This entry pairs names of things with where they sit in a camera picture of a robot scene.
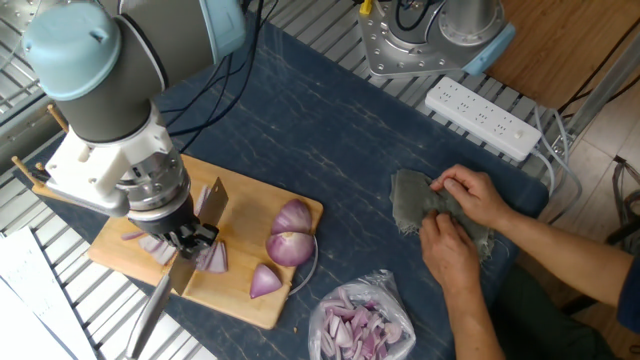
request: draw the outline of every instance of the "power strip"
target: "power strip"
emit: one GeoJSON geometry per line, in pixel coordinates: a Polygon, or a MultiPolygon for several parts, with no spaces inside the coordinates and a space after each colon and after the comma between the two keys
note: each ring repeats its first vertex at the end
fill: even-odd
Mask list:
{"type": "Polygon", "coordinates": [[[526,159],[542,136],[538,129],[446,76],[427,93],[425,104],[518,161],[526,159]]]}

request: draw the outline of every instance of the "rag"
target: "rag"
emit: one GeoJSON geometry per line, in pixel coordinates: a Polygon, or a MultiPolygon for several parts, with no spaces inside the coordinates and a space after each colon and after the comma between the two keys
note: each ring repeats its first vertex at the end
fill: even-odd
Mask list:
{"type": "Polygon", "coordinates": [[[423,173],[407,169],[401,169],[395,175],[391,175],[389,199],[393,203],[393,218],[400,232],[404,235],[415,234],[429,211],[447,211],[476,244],[480,261],[488,258],[495,242],[493,231],[469,219],[458,201],[447,190],[431,190],[429,185],[432,181],[423,173]]]}

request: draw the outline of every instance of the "human hand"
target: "human hand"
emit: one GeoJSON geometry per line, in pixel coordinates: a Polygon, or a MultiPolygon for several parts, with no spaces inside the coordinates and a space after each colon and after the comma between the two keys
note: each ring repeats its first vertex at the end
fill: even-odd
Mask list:
{"type": "Polygon", "coordinates": [[[449,214],[435,210],[422,220],[422,260],[448,294],[468,292],[480,285],[480,260],[475,244],[449,214]]]}
{"type": "Polygon", "coordinates": [[[434,191],[443,188],[458,200],[464,213],[480,225],[498,229],[501,221],[514,213],[502,200],[486,173],[455,165],[431,183],[434,191]]]}

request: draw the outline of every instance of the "blue tabletop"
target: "blue tabletop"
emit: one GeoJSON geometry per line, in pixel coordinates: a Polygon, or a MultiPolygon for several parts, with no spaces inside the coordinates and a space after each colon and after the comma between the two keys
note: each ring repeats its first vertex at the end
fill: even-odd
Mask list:
{"type": "MultiPolygon", "coordinates": [[[[244,56],[238,55],[234,64],[244,56]]],[[[160,109],[181,107],[211,70],[156,99],[160,109]]],[[[234,76],[234,94],[243,73],[234,76]]],[[[204,121],[216,99],[203,96],[171,130],[204,121]]],[[[186,138],[177,138],[177,146],[186,138]]],[[[32,161],[47,159],[57,142],[32,161]]],[[[505,200],[537,216],[547,190],[536,179],[383,93],[280,30],[266,25],[249,86],[237,106],[203,132],[189,155],[320,201],[320,259],[309,284],[288,299],[277,327],[266,331],[209,308],[172,297],[166,311],[219,359],[306,359],[308,321],[336,286],[389,269],[413,322],[411,359],[452,359],[445,304],[420,255],[417,236],[403,237],[391,216],[391,174],[400,168],[436,177],[460,163],[487,172],[505,200]]],[[[106,217],[73,205],[48,204],[80,235],[93,241],[106,217]]],[[[517,248],[499,237],[483,264],[491,303],[517,248]]],[[[296,274],[300,281],[308,265],[296,274]]],[[[152,287],[136,282],[146,292],[152,287]]]]}

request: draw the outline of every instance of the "silver metal cylinder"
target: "silver metal cylinder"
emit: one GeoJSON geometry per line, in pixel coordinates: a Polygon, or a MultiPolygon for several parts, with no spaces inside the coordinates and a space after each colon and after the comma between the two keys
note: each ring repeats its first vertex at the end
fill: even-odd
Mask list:
{"type": "Polygon", "coordinates": [[[473,35],[491,24],[497,6],[497,0],[447,0],[444,10],[453,30],[473,35]]]}
{"type": "Polygon", "coordinates": [[[460,46],[488,42],[504,23],[504,11],[498,0],[447,0],[438,21],[442,34],[460,46]]]}

